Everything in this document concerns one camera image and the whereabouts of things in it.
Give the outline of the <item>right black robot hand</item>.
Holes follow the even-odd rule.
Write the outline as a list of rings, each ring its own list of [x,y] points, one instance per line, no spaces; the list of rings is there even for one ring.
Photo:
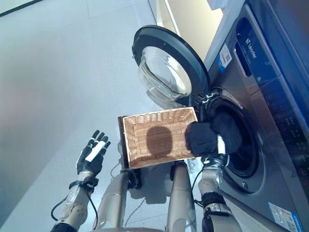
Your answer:
[[[217,153],[206,154],[201,162],[207,167],[226,167],[230,162],[230,155],[226,153],[225,142],[220,135],[217,136]]]

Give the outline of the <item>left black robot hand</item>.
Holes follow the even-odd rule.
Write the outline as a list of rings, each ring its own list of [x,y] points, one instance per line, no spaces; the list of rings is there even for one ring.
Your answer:
[[[80,153],[76,163],[77,174],[90,172],[93,176],[97,176],[102,169],[104,155],[110,144],[108,136],[96,130]]]

